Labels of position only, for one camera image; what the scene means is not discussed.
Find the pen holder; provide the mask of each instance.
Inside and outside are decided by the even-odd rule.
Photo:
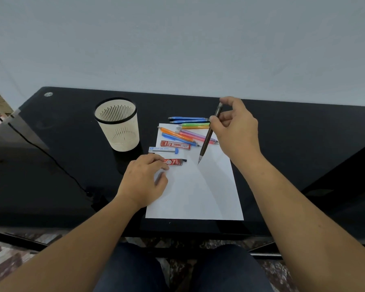
[[[100,102],[94,111],[111,147],[116,151],[130,151],[139,143],[135,104],[126,98],[110,98]]]

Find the hand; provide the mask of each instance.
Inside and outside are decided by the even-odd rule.
[[[260,155],[257,119],[239,98],[223,97],[220,102],[233,108],[232,111],[220,113],[219,118],[209,118],[210,127],[218,137],[222,151],[235,165],[243,155]]]
[[[164,158],[160,155],[147,154],[131,161],[127,166],[116,197],[125,196],[134,201],[138,210],[158,199],[168,184],[164,172],[154,182],[154,174],[158,170],[169,170],[169,166],[163,160]]]

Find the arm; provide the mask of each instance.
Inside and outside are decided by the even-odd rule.
[[[365,248],[263,157],[258,121],[243,102],[220,100],[233,110],[211,117],[211,128],[253,191],[300,291],[365,291]]]
[[[154,183],[169,168],[162,160],[148,154],[130,162],[115,198],[1,281],[0,292],[92,292],[131,217],[165,190],[165,174]]]

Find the pink pen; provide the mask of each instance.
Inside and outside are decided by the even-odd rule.
[[[188,137],[197,139],[199,141],[204,141],[205,140],[205,136],[200,135],[200,134],[196,134],[196,133],[193,133],[193,132],[179,131],[178,133],[181,134],[181,135],[185,135],[185,136],[188,136]],[[209,143],[210,144],[218,144],[218,142],[214,138],[211,138],[211,140],[209,141]]]

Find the black desk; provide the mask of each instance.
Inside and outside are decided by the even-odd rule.
[[[53,95],[44,96],[47,92]],[[9,121],[53,156],[88,196],[49,157],[3,123],[0,227],[70,229],[91,216],[93,208],[102,206],[104,198],[113,198],[122,179],[121,164],[93,116],[95,105],[111,97],[126,97],[136,103],[144,151],[155,144],[157,125],[167,122],[168,116],[209,117],[218,104],[218,98],[210,97],[40,89]],[[261,100],[244,103],[258,119],[263,154],[300,190],[365,147],[365,107]],[[246,181],[234,166],[233,170],[243,222],[145,219],[142,209],[125,235],[270,235]]]

